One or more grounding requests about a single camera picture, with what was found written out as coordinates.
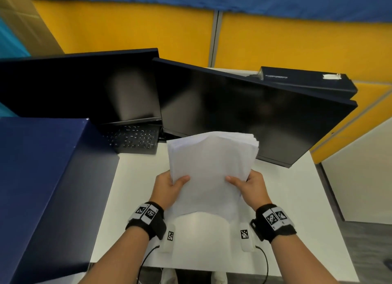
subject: left hand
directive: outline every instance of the left hand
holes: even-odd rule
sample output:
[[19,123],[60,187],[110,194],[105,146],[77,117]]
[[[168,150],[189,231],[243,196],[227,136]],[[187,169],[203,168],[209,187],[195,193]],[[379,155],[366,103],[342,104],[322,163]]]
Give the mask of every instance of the left hand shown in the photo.
[[170,170],[161,173],[155,178],[153,193],[149,201],[156,202],[166,211],[174,204],[181,188],[189,180],[189,176],[183,176],[173,184],[170,177]]

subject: hand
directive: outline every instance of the hand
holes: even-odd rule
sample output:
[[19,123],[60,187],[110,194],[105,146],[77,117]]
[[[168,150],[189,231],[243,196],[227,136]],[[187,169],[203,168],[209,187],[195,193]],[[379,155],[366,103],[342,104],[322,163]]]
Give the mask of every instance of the hand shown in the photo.
[[183,176],[173,184],[170,177],[170,170],[161,173],[155,178],[153,193],[149,201],[156,202],[166,211],[174,204],[181,188],[189,180],[189,176]]
[[246,182],[231,176],[227,176],[226,181],[233,184],[241,191],[244,201],[253,210],[256,211],[265,204],[272,204],[261,173],[251,170]]

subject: laptop keyboard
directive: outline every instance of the laptop keyboard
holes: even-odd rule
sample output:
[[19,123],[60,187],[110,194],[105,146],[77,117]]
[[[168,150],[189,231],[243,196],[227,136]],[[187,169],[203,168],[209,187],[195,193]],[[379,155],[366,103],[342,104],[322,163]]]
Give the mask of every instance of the laptop keyboard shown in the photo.
[[107,133],[113,148],[155,149],[158,143],[159,125],[126,125]]

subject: monitor screen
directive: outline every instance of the monitor screen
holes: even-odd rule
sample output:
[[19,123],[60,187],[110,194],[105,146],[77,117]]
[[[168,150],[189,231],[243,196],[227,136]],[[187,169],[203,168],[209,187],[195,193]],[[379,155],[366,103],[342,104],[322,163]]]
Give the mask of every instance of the monitor screen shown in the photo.
[[290,167],[357,106],[295,87],[154,58],[164,131],[252,133],[258,159]]
[[21,117],[160,119],[154,57],[158,49],[3,60],[0,102]]

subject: forearm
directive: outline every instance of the forearm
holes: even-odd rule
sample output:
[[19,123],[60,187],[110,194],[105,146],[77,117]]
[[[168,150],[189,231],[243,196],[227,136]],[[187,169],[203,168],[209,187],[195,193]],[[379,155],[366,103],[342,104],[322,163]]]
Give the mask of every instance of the forearm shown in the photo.
[[279,235],[271,246],[286,284],[338,284],[297,235]]
[[79,284],[133,284],[149,243],[140,227],[131,226],[92,267]]

